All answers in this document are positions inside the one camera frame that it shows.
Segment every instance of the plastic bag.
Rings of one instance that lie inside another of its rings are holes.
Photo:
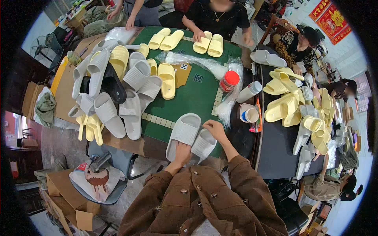
[[[182,63],[196,64],[203,69],[210,71],[217,80],[221,80],[228,71],[227,67],[222,66],[216,60],[204,59],[175,52],[161,52],[156,56],[156,59],[160,62],[165,62],[171,65],[180,65]]]

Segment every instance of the white bottle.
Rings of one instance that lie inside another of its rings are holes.
[[[262,90],[261,83],[259,81],[254,81],[250,84],[248,84],[247,87],[245,87],[239,94],[237,98],[238,103],[243,103],[250,99],[251,97],[255,96]]]

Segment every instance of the chinese character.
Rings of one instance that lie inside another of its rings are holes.
[[[199,74],[195,74],[193,77],[193,81],[202,83],[203,76],[200,76]]]
[[[336,26],[342,27],[342,23],[344,22],[344,17],[340,14],[338,10],[334,10],[333,13],[329,10],[331,14],[331,20],[334,21]]]

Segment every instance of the green felt tabletop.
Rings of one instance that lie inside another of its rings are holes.
[[[158,33],[164,27],[147,26],[145,27],[138,37],[134,40],[133,44],[139,45],[141,43],[148,44],[151,37]],[[178,29],[171,28],[171,33]],[[184,31],[184,37],[193,37],[193,32]],[[221,63],[227,63],[228,57],[241,57],[242,49],[225,42],[223,44],[223,54],[218,58],[214,58],[206,54],[199,54],[193,51],[193,42],[189,40],[181,40],[178,45],[171,50],[172,52],[196,56],[200,58],[213,59]],[[147,59],[153,58],[156,60],[156,56],[160,54],[162,50],[151,50],[147,56]],[[155,100],[147,107],[145,113],[151,114],[162,119],[176,122],[176,120],[186,113],[196,113],[201,117],[202,123],[212,119],[218,120],[218,117],[213,116],[212,110],[214,106],[215,97],[218,92],[219,81],[217,81],[214,75],[201,68],[198,65],[191,64],[192,69],[188,76],[185,86],[180,86],[176,89],[176,95],[171,100],[165,100],[159,93]],[[152,138],[168,142],[171,128],[159,125],[145,119],[142,119],[142,133]],[[219,157],[221,153],[221,146],[217,144],[215,149],[210,154],[213,157]]]

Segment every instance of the red lid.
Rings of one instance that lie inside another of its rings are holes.
[[[240,77],[235,71],[227,71],[225,74],[225,80],[229,85],[237,85]]]

